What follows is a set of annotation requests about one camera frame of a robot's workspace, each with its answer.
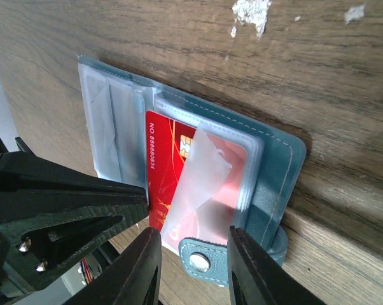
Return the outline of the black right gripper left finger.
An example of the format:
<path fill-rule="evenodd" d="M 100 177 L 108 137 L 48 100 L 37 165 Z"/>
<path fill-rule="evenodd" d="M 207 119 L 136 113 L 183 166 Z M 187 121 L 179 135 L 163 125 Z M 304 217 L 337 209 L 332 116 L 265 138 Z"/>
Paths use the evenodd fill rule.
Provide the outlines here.
<path fill-rule="evenodd" d="M 66 304 L 161 304 L 162 244 L 157 229 L 147 227 L 92 283 Z"/>

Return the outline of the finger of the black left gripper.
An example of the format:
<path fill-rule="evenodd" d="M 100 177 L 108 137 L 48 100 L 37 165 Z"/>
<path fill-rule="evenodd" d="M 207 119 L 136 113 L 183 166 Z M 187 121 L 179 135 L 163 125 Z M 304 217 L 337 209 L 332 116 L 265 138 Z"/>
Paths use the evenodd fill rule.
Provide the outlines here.
<path fill-rule="evenodd" d="M 0 154 L 0 290 L 42 290 L 148 214 L 146 191 L 26 152 Z"/>

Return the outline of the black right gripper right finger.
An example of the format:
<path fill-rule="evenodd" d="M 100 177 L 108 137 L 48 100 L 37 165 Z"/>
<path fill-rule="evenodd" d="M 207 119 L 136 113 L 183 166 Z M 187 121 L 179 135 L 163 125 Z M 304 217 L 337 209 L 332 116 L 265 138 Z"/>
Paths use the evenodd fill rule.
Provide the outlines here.
<path fill-rule="evenodd" d="M 323 304 L 293 279 L 242 228 L 231 226 L 227 241 L 232 304 Z"/>

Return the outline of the red VIP card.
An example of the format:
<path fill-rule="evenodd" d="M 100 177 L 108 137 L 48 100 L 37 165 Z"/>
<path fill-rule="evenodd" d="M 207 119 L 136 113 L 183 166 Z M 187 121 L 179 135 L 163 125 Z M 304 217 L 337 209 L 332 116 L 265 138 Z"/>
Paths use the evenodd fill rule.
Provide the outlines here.
<path fill-rule="evenodd" d="M 146 135 L 150 226 L 173 250 L 185 238 L 226 244 L 242 213 L 246 150 L 153 111 L 146 113 Z"/>

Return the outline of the blue card holder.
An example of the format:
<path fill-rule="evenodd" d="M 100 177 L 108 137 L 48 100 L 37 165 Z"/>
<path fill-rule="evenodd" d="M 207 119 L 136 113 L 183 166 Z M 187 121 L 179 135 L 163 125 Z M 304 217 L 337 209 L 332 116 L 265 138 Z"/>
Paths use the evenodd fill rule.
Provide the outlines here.
<path fill-rule="evenodd" d="M 150 226 L 190 276 L 228 285 L 230 226 L 284 262 L 301 139 L 94 58 L 78 72 L 97 175 L 146 190 Z"/>

